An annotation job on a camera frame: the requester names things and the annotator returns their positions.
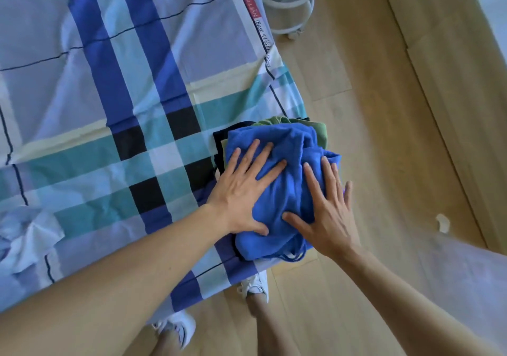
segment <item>foot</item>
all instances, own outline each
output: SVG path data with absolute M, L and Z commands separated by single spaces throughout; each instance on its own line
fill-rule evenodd
M 181 349 L 185 348 L 195 332 L 195 320 L 185 310 L 173 313 L 168 318 L 153 324 L 159 334 L 166 331 L 177 333 Z
M 269 301 L 269 289 L 268 289 L 268 274 L 266 271 L 256 273 L 255 275 L 244 279 L 241 285 L 238 287 L 238 292 L 246 299 L 248 295 L 254 295 L 257 293 L 264 293 L 266 295 L 266 302 Z

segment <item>bed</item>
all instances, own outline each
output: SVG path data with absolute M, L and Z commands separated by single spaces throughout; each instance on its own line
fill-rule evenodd
M 261 0 L 0 0 L 0 23 L 0 210 L 65 232 L 2 309 L 205 203 L 214 131 L 306 117 Z M 271 265 L 226 236 L 149 322 Z

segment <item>pile of clothes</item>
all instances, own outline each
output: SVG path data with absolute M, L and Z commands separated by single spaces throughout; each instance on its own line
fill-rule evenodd
M 309 119 L 272 117 L 257 123 L 241 122 L 213 133 L 218 154 L 215 164 L 223 173 L 235 148 L 241 148 L 242 156 L 257 138 L 260 145 L 256 157 L 268 142 L 273 150 L 257 178 L 263 177 L 281 160 L 287 161 L 283 173 L 263 192 L 253 208 L 253 218 L 269 228 L 262 236 L 255 232 L 236 234 L 235 245 L 245 260 L 279 258 L 289 262 L 301 260 L 310 244 L 282 218 L 283 212 L 293 212 L 304 221 L 314 222 L 313 201 L 303 174 L 303 163 L 308 162 L 325 193 L 320 167 L 322 156 L 339 164 L 340 155 L 326 150 L 326 125 Z

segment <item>blue cloth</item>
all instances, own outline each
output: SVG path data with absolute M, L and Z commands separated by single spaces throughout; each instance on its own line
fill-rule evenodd
M 320 188 L 324 191 L 320 159 L 326 156 L 330 162 L 339 164 L 340 156 L 317 145 L 317 135 L 313 128 L 302 124 L 277 124 L 248 126 L 230 131 L 226 160 L 230 160 L 237 147 L 241 148 L 241 159 L 256 138 L 261 143 L 255 157 L 268 142 L 274 144 L 257 179 L 263 177 L 283 159 L 287 160 L 287 167 L 263 192 L 253 208 L 253 218 L 266 224 L 269 234 L 262 236 L 255 232 L 238 233 L 236 248 L 246 260 L 261 257 L 278 257 L 286 261 L 300 260 L 310 245 L 294 227 L 282 220 L 281 215 L 289 211 L 296 213 L 307 223 L 313 223 L 313 201 L 304 179 L 303 163 L 310 164 Z

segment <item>hand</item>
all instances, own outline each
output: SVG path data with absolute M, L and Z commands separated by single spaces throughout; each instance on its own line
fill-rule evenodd
M 338 166 L 322 157 L 322 171 L 326 183 L 327 198 L 308 163 L 303 165 L 306 182 L 313 199 L 315 222 L 307 224 L 297 214 L 285 212 L 282 218 L 295 227 L 315 249 L 325 256 L 338 260 L 347 257 L 360 246 L 358 229 L 351 210 L 352 183 L 342 191 Z
M 220 176 L 217 185 L 209 195 L 207 204 L 214 206 L 224 216 L 224 221 L 226 221 L 225 233 L 254 231 L 263 236 L 269 233 L 266 225 L 254 220 L 252 209 L 263 191 L 285 169 L 287 162 L 285 160 L 280 161 L 262 179 L 257 181 L 256 177 L 273 148 L 273 143 L 268 142 L 250 166 L 259 144 L 259 140 L 253 141 L 238 168 L 234 170 L 241 153 L 241 149 L 236 148 L 229 160 L 227 169 Z

